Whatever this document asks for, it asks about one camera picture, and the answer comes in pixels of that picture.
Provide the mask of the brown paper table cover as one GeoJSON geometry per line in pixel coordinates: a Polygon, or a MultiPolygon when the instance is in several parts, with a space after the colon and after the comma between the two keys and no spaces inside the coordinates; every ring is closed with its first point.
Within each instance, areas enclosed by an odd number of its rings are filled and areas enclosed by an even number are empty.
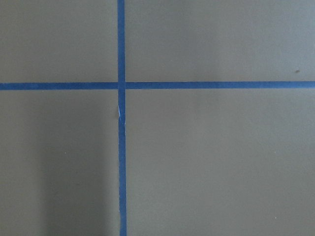
{"type": "MultiPolygon", "coordinates": [[[[0,80],[117,82],[114,0],[3,0],[0,80]]],[[[127,0],[128,82],[312,81],[312,0],[127,0]]],[[[0,233],[117,236],[117,90],[0,93],[0,233]]],[[[312,236],[315,91],[128,89],[130,236],[312,236]]]]}

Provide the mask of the vertical blue tape strip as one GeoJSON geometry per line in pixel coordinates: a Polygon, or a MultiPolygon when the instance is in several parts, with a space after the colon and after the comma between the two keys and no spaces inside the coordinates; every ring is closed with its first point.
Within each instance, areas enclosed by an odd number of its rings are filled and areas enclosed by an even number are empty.
{"type": "Polygon", "coordinates": [[[125,1],[117,1],[118,14],[118,154],[119,154],[119,213],[120,235],[127,235],[126,214],[126,59],[125,1]]]}

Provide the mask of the horizontal blue tape strip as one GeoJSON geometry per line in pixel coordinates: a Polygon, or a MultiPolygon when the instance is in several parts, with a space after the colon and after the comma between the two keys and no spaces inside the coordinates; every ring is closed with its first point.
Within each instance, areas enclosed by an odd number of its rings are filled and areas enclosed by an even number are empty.
{"type": "MultiPolygon", "coordinates": [[[[118,82],[1,83],[1,90],[117,90],[118,82]]],[[[309,89],[314,81],[126,82],[125,89],[309,89]]]]}

